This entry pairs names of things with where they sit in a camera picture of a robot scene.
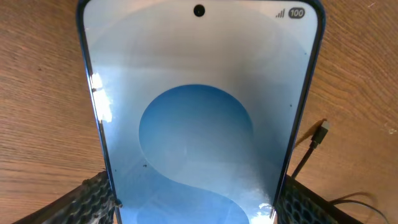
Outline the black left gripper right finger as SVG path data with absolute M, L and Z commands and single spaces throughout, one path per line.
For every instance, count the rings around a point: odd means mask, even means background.
M 277 224 L 362 224 L 289 175 L 275 210 Z

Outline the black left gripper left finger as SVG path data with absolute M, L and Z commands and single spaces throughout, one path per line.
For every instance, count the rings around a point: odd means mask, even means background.
M 113 224 L 115 210 L 120 206 L 104 170 L 14 224 Z

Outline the blue Galaxy smartphone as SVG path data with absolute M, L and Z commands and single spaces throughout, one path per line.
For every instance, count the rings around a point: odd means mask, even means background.
M 320 1 L 79 1 L 118 222 L 272 223 L 325 24 Z

